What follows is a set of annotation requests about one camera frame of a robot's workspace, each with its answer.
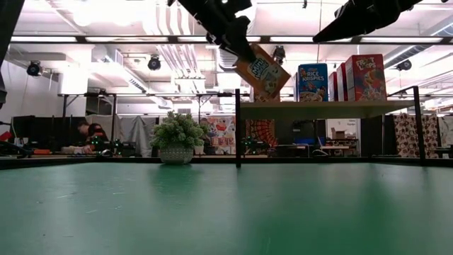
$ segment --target green table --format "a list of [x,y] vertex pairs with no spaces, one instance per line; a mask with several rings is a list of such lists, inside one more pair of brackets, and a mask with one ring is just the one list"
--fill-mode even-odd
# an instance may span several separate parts
[[453,171],[92,163],[0,171],[1,254],[452,254]]

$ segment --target white flower pot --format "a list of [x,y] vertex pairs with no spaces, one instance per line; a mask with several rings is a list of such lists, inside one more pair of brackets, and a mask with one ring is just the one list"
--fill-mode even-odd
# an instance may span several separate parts
[[202,145],[202,146],[195,146],[194,148],[195,150],[195,155],[203,155],[203,151],[205,150],[205,146]]
[[187,164],[193,158],[193,148],[175,144],[161,149],[161,161],[165,164]]

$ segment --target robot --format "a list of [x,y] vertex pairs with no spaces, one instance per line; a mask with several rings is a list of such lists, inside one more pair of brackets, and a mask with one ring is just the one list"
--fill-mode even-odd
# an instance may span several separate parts
[[315,43],[366,35],[398,20],[422,0],[349,0],[336,12],[336,19],[313,37]]
[[[176,0],[168,0],[170,6]],[[235,13],[252,6],[251,0],[179,0],[207,31],[207,40],[242,60],[256,57],[246,39],[250,20]],[[314,43],[351,38],[384,28],[421,0],[348,0],[335,12],[336,19],[313,37]]]

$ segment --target cereal box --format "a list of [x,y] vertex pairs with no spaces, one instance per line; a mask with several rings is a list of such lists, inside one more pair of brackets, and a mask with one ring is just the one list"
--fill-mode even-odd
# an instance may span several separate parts
[[353,55],[346,61],[349,101],[386,101],[384,58]]
[[234,71],[264,98],[275,98],[291,77],[269,54],[257,44],[251,45],[256,54],[253,63],[236,61]]
[[338,101],[337,72],[333,72],[328,77],[328,100]]
[[337,69],[337,82],[338,82],[338,100],[348,100],[348,83],[346,79],[346,65],[341,63]]
[[327,64],[301,64],[297,70],[299,102],[328,101]]

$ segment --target wooden shelf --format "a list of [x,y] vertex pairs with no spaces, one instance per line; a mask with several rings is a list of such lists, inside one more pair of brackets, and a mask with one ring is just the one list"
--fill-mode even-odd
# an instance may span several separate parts
[[244,120],[372,118],[411,106],[414,106],[414,101],[241,103],[241,118]]

